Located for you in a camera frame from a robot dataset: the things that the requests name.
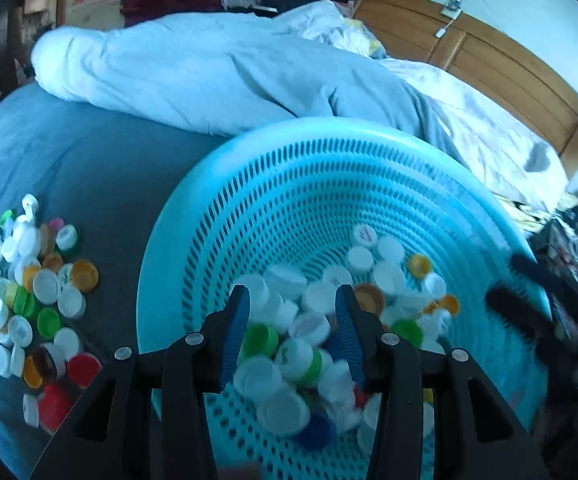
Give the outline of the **light blue plastic basket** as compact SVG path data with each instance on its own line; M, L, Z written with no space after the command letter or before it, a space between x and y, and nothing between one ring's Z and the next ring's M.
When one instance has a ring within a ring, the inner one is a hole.
M365 246L379 238L385 252ZM510 256L529 251L488 189L431 144L355 119L295 119L237 136L175 188L140 269L138 347L158 350L196 330L244 275L300 302L369 281L383 257L403 266L419 254L459 301L450 343L528 424L546 370L484 297L513 279Z

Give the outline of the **orange bottle cap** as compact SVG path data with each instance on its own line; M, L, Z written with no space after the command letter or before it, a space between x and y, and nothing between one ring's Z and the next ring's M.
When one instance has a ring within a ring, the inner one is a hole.
M99 273L90 260L79 259L73 262L71 283L80 292L91 292L99 282Z

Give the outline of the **blue bed sheet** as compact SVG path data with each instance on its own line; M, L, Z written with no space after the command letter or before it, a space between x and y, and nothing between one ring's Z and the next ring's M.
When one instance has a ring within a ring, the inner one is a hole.
M140 269L160 212L186 174L222 144L132 115L55 98L36 84L0 103L0 217L24 196L39 219L78 229L99 282L74 328L99 360L137 344Z

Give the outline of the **light blue rolled duvet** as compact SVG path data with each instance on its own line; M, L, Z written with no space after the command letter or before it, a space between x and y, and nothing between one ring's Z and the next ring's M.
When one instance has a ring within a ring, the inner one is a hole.
M210 136L292 118L367 120L463 160L429 100L371 58L305 39L254 14L170 14L103 32L62 26L36 41L39 86Z

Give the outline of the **wooden headboard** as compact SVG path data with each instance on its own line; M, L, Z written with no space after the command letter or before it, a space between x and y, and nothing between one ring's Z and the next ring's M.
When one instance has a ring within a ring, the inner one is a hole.
M451 22L431 0L359 0L354 18L393 58L425 62L479 90L578 170L578 93L548 64L468 14Z

